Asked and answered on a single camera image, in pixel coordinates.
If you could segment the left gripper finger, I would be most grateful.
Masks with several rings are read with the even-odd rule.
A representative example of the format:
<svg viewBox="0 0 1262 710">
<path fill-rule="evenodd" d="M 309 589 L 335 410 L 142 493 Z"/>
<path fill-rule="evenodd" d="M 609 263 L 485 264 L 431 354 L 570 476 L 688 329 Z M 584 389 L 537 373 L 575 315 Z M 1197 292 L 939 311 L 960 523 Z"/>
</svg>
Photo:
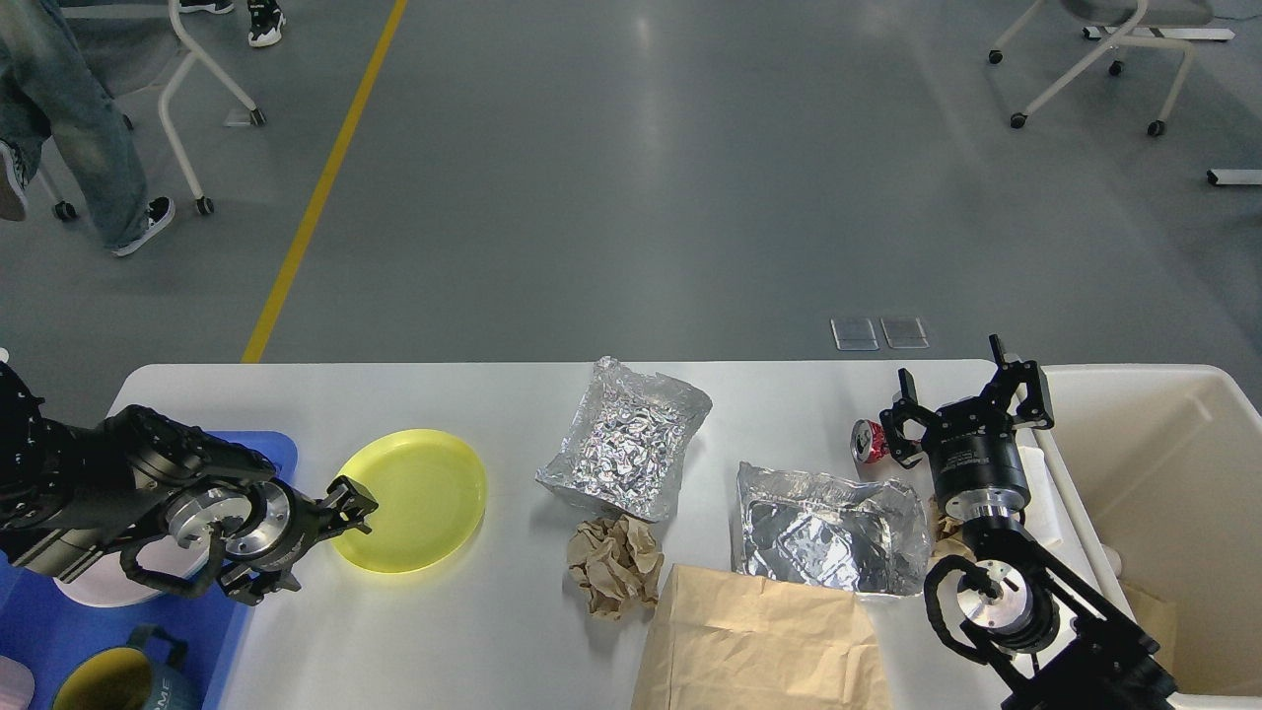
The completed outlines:
<svg viewBox="0 0 1262 710">
<path fill-rule="evenodd" d="M 257 607 L 268 594 L 302 589 L 302 583 L 290 570 L 260 571 L 244 562 L 225 565 L 217 576 L 217 584 L 230 602 L 249 607 Z"/>
<path fill-rule="evenodd" d="M 374 533 L 367 517 L 379 509 L 379 499 L 350 475 L 334 475 L 327 494 L 316 499 L 316 538 L 333 538 L 351 530 Z"/>
</svg>

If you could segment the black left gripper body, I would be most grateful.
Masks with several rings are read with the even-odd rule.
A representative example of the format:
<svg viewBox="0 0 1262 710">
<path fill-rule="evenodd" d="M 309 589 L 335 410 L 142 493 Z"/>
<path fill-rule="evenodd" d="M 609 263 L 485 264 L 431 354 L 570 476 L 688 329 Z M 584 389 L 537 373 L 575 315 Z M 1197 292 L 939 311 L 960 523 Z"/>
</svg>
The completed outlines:
<svg viewBox="0 0 1262 710">
<path fill-rule="evenodd" d="M 249 493 L 251 512 L 223 538 L 218 583 L 297 583 L 292 569 L 332 521 L 327 504 L 286 482 L 260 482 Z"/>
</svg>

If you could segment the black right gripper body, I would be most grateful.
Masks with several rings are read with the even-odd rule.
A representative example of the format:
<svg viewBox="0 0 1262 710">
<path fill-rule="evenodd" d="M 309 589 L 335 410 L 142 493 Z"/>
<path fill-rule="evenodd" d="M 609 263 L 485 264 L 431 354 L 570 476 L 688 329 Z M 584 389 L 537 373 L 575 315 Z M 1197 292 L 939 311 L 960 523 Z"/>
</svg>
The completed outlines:
<svg viewBox="0 0 1262 710">
<path fill-rule="evenodd" d="M 941 512 L 954 520 L 1021 513 L 1031 494 L 1013 415 L 988 399 L 962 399 L 936 414 L 933 484 Z"/>
</svg>

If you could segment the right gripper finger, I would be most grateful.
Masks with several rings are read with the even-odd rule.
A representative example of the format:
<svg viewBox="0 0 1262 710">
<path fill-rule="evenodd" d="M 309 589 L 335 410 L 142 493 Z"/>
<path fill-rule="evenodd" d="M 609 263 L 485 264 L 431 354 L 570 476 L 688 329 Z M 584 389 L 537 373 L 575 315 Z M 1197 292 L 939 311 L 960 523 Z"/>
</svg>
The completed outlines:
<svg viewBox="0 0 1262 710">
<path fill-rule="evenodd" d="M 1005 349 L 1000 335 L 989 335 L 996 373 L 989 382 L 989 404 L 1006 415 L 1013 430 L 1050 430 L 1055 426 L 1047 378 L 1035 359 L 1018 359 Z"/>
<path fill-rule="evenodd" d="M 880 428 L 882 428 L 888 454 L 892 455 L 900 467 L 910 470 L 925 455 L 923 435 L 928 433 L 929 428 L 933 428 L 935 412 L 920 404 L 910 370 L 897 370 L 897 378 L 899 392 L 893 395 L 888 409 L 880 412 Z M 907 435 L 906 428 L 909 422 L 915 422 L 923 428 L 920 439 Z"/>
</svg>

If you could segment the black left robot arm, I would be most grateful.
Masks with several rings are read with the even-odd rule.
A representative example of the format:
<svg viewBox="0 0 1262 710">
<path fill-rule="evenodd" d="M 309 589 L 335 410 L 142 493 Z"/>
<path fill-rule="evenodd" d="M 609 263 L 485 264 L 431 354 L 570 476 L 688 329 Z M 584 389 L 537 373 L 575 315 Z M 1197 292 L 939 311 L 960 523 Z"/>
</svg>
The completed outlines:
<svg viewBox="0 0 1262 710">
<path fill-rule="evenodd" d="M 316 544 L 369 533 L 379 499 L 347 475 L 312 499 L 257 450 L 133 404 L 86 430 L 40 412 L 1 368 L 3 554 L 63 583 L 117 554 L 122 576 L 197 598 L 217 585 L 256 605 L 302 588 L 292 570 Z"/>
</svg>

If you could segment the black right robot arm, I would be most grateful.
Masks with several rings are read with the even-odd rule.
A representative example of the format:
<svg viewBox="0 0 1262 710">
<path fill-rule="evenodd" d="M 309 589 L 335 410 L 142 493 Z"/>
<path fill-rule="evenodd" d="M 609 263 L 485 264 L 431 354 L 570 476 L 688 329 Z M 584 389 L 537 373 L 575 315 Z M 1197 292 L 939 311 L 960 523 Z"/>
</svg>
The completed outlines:
<svg viewBox="0 0 1262 710">
<path fill-rule="evenodd" d="M 1023 526 L 1032 496 L 1016 433 L 1053 428 L 1050 392 L 1036 361 L 1011 359 L 998 335 L 989 346 L 996 372 L 977 395 L 928 409 L 900 370 L 880 414 L 888 453 L 905 468 L 928 462 L 939 511 L 969 549 L 928 571 L 929 624 L 1000 675 L 1005 709 L 1167 709 L 1177 686 L 1159 642 Z"/>
</svg>

